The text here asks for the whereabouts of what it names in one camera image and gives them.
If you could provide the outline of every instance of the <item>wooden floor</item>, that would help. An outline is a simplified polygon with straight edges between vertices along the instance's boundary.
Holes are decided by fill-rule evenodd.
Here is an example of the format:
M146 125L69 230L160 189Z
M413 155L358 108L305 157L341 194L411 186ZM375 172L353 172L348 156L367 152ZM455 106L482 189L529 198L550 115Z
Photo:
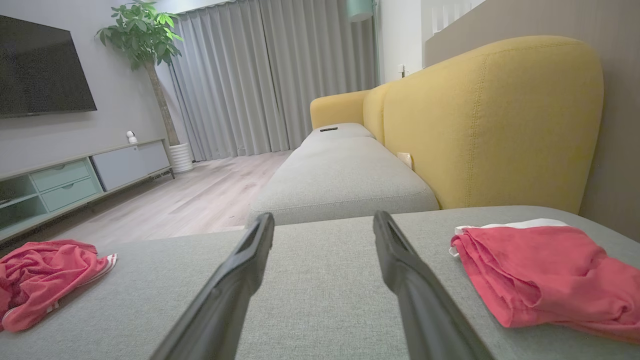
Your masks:
M242 229L251 201L291 151L197 163L193 171L142 183L3 246L75 239L100 247Z

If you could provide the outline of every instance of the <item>plant pot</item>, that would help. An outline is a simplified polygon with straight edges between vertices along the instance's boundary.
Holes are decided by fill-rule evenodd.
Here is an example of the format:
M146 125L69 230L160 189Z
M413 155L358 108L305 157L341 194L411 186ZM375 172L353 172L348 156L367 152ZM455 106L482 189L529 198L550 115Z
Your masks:
M171 164L174 174L181 174L193 170L193 162L191 161L191 153L189 152L189 144L182 143L180 145L169 146L171 155Z

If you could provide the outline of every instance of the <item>pink towel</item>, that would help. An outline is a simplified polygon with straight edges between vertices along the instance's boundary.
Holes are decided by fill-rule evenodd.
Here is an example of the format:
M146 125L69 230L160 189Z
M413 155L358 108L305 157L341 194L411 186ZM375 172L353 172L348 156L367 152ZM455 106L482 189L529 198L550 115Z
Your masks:
M0 259L0 331L30 328L60 298L110 271L116 254L97 253L93 245L58 240L27 243Z
M459 227L451 246L503 326L555 323L640 344L640 270L558 223Z

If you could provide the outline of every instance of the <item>tv stand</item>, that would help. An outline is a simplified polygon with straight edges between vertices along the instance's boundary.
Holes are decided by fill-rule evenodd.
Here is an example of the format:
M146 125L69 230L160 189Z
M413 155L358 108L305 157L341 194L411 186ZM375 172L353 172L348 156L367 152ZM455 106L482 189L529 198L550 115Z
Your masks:
M0 243L173 169L164 139L127 144L0 176Z

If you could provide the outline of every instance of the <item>white railing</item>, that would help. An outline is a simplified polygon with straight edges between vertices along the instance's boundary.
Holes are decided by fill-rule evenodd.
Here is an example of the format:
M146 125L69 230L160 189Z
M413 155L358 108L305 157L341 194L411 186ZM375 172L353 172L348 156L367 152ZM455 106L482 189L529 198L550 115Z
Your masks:
M451 25L452 22L460 19L474 7L471 2L467 3L450 3L443 6L436 6L431 9L433 34L441 32L444 28Z

